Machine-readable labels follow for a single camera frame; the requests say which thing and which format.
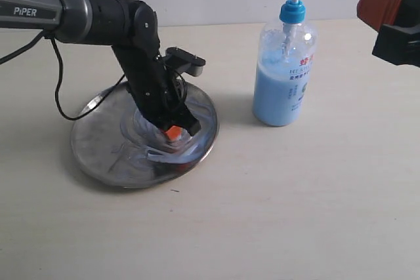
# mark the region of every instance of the white table surface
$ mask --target white table surface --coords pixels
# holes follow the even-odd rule
[[[163,28],[163,47],[208,61],[188,79],[221,124],[204,163],[146,191],[73,164],[47,41],[1,66],[0,279],[419,279],[420,69],[372,56],[357,20],[316,25],[303,113],[283,128],[251,113],[260,24]],[[33,35],[3,31],[0,56]],[[73,115],[121,70],[109,48],[60,47]]]

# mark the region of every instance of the blue liquid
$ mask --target blue liquid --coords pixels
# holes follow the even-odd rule
[[[299,117],[309,74],[294,80],[288,79],[276,79],[257,67],[253,112],[263,123],[279,127]]]

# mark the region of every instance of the metal plate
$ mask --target metal plate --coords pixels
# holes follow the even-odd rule
[[[120,84],[96,110],[74,123],[72,150],[83,172],[110,186],[149,188],[187,173],[207,156],[219,132],[208,95],[188,83],[186,105],[201,130],[194,137],[184,130],[169,142],[141,116],[126,86]],[[95,107],[106,92],[81,113]]]

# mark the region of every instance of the orange object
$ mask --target orange object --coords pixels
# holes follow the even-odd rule
[[[402,0],[359,0],[357,17],[379,31],[383,24],[393,25]]]
[[[172,126],[168,131],[163,132],[166,138],[170,141],[178,140],[182,133],[182,128],[178,126]]]

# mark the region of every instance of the plastic bottle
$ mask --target plastic bottle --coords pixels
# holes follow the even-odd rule
[[[270,126],[288,125],[301,113],[318,37],[305,13],[302,1],[287,0],[280,19],[261,32],[253,113]]]

